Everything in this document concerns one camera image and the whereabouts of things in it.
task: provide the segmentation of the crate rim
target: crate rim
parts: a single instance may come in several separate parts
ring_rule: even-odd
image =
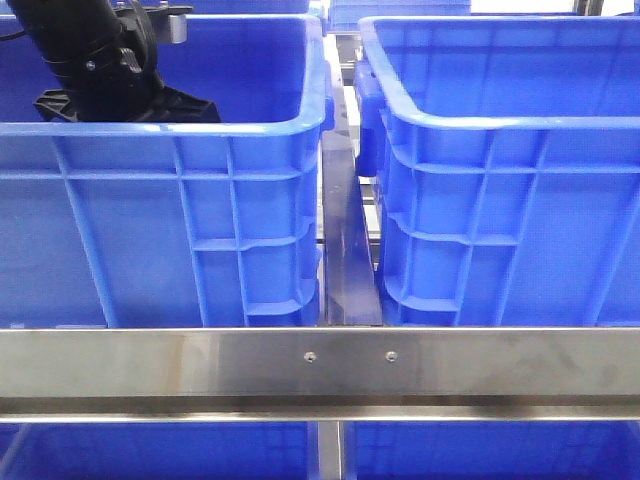
[[[305,73],[298,115],[283,122],[270,123],[48,123],[0,122],[0,136],[213,136],[213,137],[271,137],[289,136],[321,127],[325,120],[325,62],[322,24],[320,19],[305,14],[246,14],[246,15],[187,15],[191,22],[202,21],[264,21],[297,19],[304,22]],[[0,14],[0,21],[14,15]]]
[[[553,117],[445,117],[433,115],[420,110],[404,85],[398,78],[395,69],[389,62],[376,31],[376,23],[640,23],[640,17],[528,17],[528,16],[373,16],[358,21],[358,28],[365,51],[365,58],[379,78],[378,81],[393,115],[400,120],[422,127],[452,130],[498,130],[508,129],[609,129],[627,130],[640,128],[640,116],[553,116]]]

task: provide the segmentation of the bolt head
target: bolt head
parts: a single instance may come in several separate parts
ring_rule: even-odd
[[[307,363],[313,363],[317,358],[318,356],[315,354],[315,352],[307,352],[304,354],[304,361]]]

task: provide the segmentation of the metal frame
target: metal frame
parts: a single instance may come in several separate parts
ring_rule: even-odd
[[[640,328],[380,326],[335,42],[327,52],[327,326],[0,331],[0,422],[640,419]],[[320,444],[339,478],[334,440]]]

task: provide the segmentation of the metal shelf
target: metal shelf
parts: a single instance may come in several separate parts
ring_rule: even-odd
[[[0,422],[640,419],[640,328],[382,327],[327,43],[322,326],[0,331]]]

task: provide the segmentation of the screw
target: screw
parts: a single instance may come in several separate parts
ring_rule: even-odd
[[[394,352],[393,350],[390,352],[387,352],[384,358],[387,359],[387,362],[393,363],[398,359],[398,352]]]
[[[307,363],[315,362],[316,358],[318,358],[318,356],[315,354],[315,352],[307,352],[304,354],[304,361]]]

